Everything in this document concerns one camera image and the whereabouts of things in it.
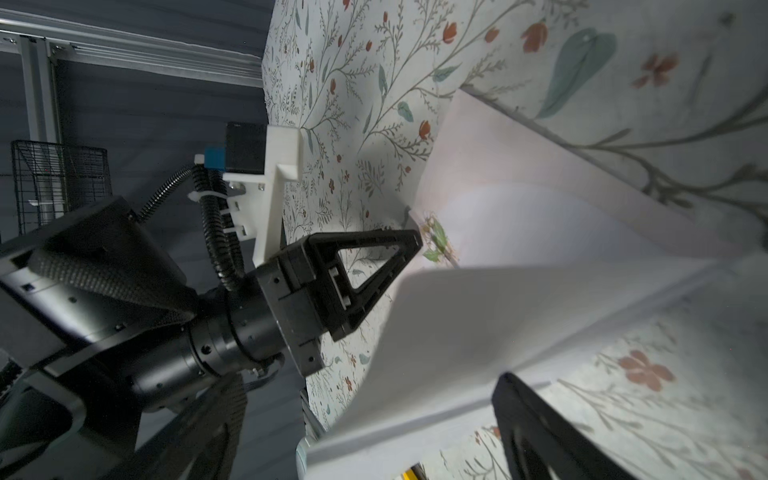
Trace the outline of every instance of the white plastic bracket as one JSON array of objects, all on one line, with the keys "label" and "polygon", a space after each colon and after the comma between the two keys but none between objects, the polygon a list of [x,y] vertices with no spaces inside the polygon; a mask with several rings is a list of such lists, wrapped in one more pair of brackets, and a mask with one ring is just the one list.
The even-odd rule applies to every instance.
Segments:
[{"label": "white plastic bracket", "polygon": [[280,250],[283,228],[283,195],[286,182],[301,181],[304,170],[301,132],[298,128],[266,128],[264,175],[224,173],[223,179],[240,184],[245,194],[227,198],[240,241],[256,239],[253,265]]}]

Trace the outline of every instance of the white paper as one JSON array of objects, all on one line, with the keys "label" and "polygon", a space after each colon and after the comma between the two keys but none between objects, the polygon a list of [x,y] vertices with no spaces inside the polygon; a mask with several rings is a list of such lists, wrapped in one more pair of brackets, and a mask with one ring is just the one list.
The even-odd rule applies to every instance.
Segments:
[{"label": "white paper", "polygon": [[392,478],[492,419],[502,373],[564,375],[739,253],[460,91],[412,214],[439,220],[452,265],[409,265],[311,480]]}]

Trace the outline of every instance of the zip tie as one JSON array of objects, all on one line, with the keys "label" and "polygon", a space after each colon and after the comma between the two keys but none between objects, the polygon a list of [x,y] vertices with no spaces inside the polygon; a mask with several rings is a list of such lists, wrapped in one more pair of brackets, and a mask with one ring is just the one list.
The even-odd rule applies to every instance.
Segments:
[{"label": "zip tie", "polygon": [[228,198],[227,195],[220,194],[219,192],[214,192],[213,190],[204,190],[202,192],[192,191],[187,194],[187,198],[189,198],[193,202],[199,202],[200,198],[205,197],[207,195],[213,195],[214,197],[223,198],[224,200]]}]

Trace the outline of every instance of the floral pattern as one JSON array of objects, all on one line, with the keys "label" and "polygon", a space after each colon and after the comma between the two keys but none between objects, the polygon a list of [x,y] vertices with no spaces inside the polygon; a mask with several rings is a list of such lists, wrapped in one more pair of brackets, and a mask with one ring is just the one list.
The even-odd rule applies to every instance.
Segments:
[{"label": "floral pattern", "polygon": [[[768,5],[616,5],[277,0],[263,58],[266,105],[270,123],[299,128],[304,141],[302,181],[286,188],[288,241],[402,227],[461,88],[702,227],[760,245]],[[460,253],[437,226],[436,218],[422,223],[429,260],[447,265]],[[342,256],[354,281],[386,252]],[[748,288],[750,279],[768,282],[760,272],[768,263],[756,264],[763,270],[740,267],[542,396],[638,477],[768,478],[768,394],[758,368],[768,331],[759,312],[768,306]],[[739,301],[751,310],[737,309]],[[362,382],[391,302],[387,294],[346,339],[323,339],[327,368],[307,385],[326,426]],[[509,478],[493,425],[456,441],[424,459],[432,480]]]}]

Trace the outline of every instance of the wire basket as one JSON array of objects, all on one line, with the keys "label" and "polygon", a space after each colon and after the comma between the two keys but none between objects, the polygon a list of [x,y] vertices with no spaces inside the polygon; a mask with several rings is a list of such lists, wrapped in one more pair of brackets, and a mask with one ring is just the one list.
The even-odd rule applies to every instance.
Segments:
[{"label": "wire basket", "polygon": [[112,195],[103,148],[11,142],[18,234]]}]

